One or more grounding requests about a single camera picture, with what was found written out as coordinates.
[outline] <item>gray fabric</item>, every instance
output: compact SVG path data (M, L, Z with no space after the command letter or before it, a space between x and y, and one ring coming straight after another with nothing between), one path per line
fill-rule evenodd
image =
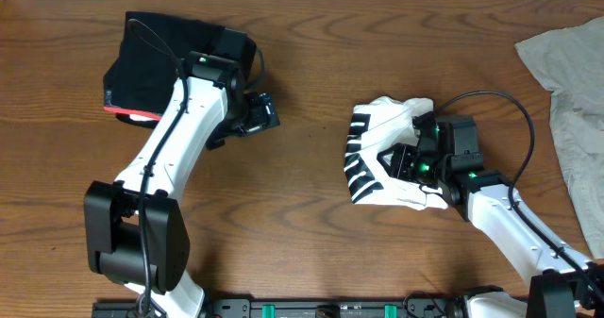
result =
M543 88L562 176L592 255L604 258L604 17L515 45Z

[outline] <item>red stripe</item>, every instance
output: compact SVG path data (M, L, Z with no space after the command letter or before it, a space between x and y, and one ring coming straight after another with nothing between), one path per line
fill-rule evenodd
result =
M114 112L114 113L118 113L118 114L125 114L125 115L140 115L140 116L144 116L147 117L149 119L153 119L153 120L161 120L161 116L154 114L154 113L150 113L150 112L146 112L146 111L141 111L141 110L134 110L134 109L118 109L118 108L114 108L114 107L104 107L104 109L106 111L110 111L110 112Z

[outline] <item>black and white striped fabric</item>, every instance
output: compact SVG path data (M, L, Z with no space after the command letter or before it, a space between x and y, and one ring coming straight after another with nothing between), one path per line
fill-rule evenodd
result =
M432 107L432 100L426 98L401 103L386 96L354 107L344 154L344 172L354 204L447 208L439 195L441 190L389 177L378 162L378 153L395 143L417 143L411 119Z

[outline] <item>crumpled white cloth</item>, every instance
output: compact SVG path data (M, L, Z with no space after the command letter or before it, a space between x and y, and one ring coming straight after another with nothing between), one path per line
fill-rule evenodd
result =
M378 162L378 153L395 143L417 144L412 118L432 109L432 100L427 98L399 102L387 96L354 107L344 154L344 172L354 204L448 207L438 195L442 190L389 177Z
M553 92L549 124L562 176L592 255L604 258L604 17L515 47Z

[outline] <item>wooden table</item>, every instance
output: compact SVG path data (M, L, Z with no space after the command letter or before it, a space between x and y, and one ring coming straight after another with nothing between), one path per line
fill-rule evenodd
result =
M604 0L6 0L0 7L0 315L82 317L134 298L88 269L82 197L111 182L150 131L103 111L101 79L127 10L249 33L264 51L281 127L229 140L195 166L182 203L188 270L214 296L402 297L496 284L528 292L499 250L453 210L353 206L342 171L352 107L381 95L445 100L510 92L535 122L518 188L588 253L541 89L513 45L604 15ZM522 115L482 97L486 166L512 176L528 147Z

